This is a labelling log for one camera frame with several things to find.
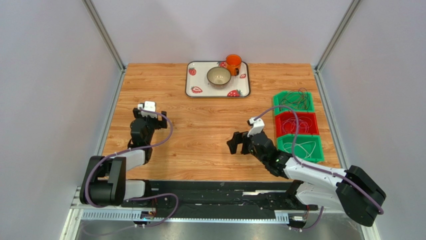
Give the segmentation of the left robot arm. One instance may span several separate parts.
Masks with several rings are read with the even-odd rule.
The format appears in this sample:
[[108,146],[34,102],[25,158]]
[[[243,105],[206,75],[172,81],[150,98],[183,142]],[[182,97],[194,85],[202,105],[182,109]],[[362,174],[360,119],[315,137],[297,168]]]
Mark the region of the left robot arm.
[[119,206],[145,194],[146,180],[128,180],[127,171],[147,164],[152,156],[151,143],[156,130],[172,128],[166,111],[133,109],[127,149],[107,156],[92,156],[81,184],[79,200],[95,208]]

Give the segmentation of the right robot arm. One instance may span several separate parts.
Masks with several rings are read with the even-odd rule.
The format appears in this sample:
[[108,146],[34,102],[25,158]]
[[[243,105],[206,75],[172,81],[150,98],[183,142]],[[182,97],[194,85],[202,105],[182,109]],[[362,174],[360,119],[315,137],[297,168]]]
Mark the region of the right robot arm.
[[343,211],[366,227],[384,214],[386,193],[359,166],[333,168],[300,159],[278,149],[264,132],[234,132],[226,144],[231,154],[242,145],[241,154],[254,156],[270,174],[293,180],[297,186],[295,198],[304,205]]

